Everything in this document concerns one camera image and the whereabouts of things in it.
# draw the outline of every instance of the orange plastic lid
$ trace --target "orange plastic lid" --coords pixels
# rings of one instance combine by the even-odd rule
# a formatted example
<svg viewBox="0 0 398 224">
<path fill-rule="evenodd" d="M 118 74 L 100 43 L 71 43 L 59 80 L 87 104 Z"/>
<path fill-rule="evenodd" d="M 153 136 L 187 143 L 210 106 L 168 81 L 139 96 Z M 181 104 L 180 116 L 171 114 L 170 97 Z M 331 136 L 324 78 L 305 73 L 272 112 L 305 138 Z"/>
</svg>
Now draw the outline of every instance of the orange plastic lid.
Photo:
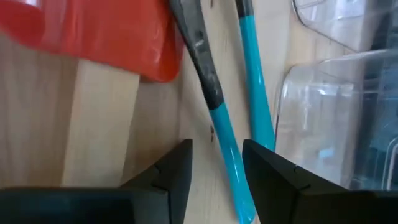
<svg viewBox="0 0 398 224">
<path fill-rule="evenodd" d="M 0 0 L 0 29 L 18 42 L 168 82 L 183 42 L 167 0 Z"/>
</svg>

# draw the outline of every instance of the transparent plastic bin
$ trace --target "transparent plastic bin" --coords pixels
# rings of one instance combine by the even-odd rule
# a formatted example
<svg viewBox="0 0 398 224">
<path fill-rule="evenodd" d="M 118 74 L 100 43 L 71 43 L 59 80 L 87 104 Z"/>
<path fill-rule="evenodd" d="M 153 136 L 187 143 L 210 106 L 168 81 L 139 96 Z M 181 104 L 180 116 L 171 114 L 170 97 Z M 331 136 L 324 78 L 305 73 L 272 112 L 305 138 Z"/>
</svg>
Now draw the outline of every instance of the transparent plastic bin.
<svg viewBox="0 0 398 224">
<path fill-rule="evenodd" d="M 347 189 L 398 190 L 398 51 L 295 66 L 277 102 L 278 154 Z"/>
<path fill-rule="evenodd" d="M 384 41 L 381 29 L 398 29 L 396 0 L 292 0 L 301 22 L 355 52 Z"/>
</svg>

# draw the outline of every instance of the wooden surface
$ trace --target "wooden surface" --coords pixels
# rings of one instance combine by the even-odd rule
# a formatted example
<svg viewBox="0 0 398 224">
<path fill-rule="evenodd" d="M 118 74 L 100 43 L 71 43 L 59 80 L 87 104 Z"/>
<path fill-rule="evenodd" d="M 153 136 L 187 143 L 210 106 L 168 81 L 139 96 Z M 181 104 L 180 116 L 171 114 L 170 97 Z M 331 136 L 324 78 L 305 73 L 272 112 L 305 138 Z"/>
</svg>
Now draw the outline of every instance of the wooden surface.
<svg viewBox="0 0 398 224">
<path fill-rule="evenodd" d="M 242 146 L 243 139 L 251 135 L 234 1 L 201 3 L 236 140 Z M 290 1 L 257 0 L 254 5 L 264 79 L 270 110 L 275 115 L 280 83 L 292 65 L 338 57 L 350 51 L 304 28 L 293 14 Z M 193 175 L 185 223 L 237 223 L 218 140 L 212 132 L 210 115 L 187 51 L 178 80 L 168 84 L 141 83 L 133 124 L 125 180 L 179 141 L 192 138 Z"/>
<path fill-rule="evenodd" d="M 0 187 L 118 186 L 138 84 L 0 34 Z"/>
</svg>

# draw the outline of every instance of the turquoise handle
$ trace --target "turquoise handle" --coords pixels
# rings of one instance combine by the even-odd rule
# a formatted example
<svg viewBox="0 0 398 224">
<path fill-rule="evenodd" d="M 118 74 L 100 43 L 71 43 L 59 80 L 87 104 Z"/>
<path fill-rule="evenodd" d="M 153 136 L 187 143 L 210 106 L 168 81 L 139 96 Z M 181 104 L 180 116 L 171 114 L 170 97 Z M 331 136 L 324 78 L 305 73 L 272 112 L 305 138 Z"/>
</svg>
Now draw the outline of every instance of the turquoise handle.
<svg viewBox="0 0 398 224">
<path fill-rule="evenodd" d="M 254 16 L 239 19 L 246 62 L 246 85 L 250 102 L 250 123 L 253 140 L 275 151 L 275 134 L 268 106 L 266 86 L 262 76 L 259 45 Z"/>
<path fill-rule="evenodd" d="M 236 144 L 225 102 L 217 109 L 210 110 L 210 115 L 220 142 L 239 223 L 249 224 L 254 220 L 256 209 L 244 174 L 242 156 Z"/>
</svg>

